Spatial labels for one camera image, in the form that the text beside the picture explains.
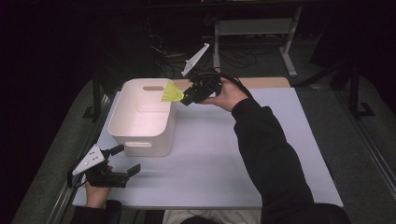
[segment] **person's hand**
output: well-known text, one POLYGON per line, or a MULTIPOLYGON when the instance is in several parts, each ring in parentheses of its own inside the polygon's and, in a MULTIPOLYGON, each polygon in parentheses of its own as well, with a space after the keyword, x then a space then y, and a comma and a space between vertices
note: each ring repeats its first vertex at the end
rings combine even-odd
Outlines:
POLYGON ((91 186, 87 181, 85 184, 87 191, 87 207, 91 208, 106 208, 106 201, 110 194, 111 188, 97 188, 91 186))
POLYGON ((248 96, 230 80, 222 77, 220 81, 222 85, 221 93, 216 97, 208 97, 204 99, 200 104, 217 105, 224 110, 232 111, 236 104, 248 98, 248 96))

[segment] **black sleeve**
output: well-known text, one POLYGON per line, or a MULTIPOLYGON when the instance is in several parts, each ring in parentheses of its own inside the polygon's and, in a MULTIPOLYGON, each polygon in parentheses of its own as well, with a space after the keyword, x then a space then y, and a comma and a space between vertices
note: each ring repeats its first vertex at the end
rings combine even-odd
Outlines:
POLYGON ((120 223, 122 203, 106 201, 106 209, 76 206, 71 224, 120 223))
POLYGON ((249 98, 232 114, 241 156, 262 196, 262 223, 277 223, 314 204, 297 154, 270 107, 249 98))
POLYGON ((106 209, 76 206, 71 224, 105 223, 106 209))

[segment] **white table surface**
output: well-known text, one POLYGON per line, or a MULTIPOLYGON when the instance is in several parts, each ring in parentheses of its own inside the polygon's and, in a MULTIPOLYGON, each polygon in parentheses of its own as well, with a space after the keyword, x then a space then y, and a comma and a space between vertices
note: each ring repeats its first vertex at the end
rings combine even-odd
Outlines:
MULTIPOLYGON (((316 203, 343 206, 293 88, 250 90, 260 105, 269 105, 296 150, 316 203)), ((238 151, 234 119, 213 105, 177 104, 171 153, 162 158, 110 157, 114 172, 125 173, 141 163, 125 189, 113 189, 109 199, 142 209, 259 209, 262 200, 238 151)), ((111 107, 97 145, 117 143, 108 133, 111 107)), ((84 205, 85 189, 78 189, 74 205, 84 205)))

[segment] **black clothing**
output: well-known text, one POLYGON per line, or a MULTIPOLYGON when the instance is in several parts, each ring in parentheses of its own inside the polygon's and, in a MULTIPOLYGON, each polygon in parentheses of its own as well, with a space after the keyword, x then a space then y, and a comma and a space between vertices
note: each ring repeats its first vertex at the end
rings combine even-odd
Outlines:
POLYGON ((350 223, 340 207, 314 203, 297 154, 270 107, 248 98, 232 115, 239 151, 262 196, 262 223, 350 223))
POLYGON ((119 223, 122 204, 107 200, 106 209, 76 206, 71 224, 107 224, 119 223))

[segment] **white plastic bin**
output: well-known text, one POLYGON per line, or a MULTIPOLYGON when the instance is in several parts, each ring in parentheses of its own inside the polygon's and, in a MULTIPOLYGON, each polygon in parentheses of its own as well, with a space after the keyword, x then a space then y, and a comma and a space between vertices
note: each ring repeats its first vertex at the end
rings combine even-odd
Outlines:
POLYGON ((139 78, 122 86, 108 132, 128 156, 163 157, 175 132, 175 103, 162 102, 167 78, 139 78))

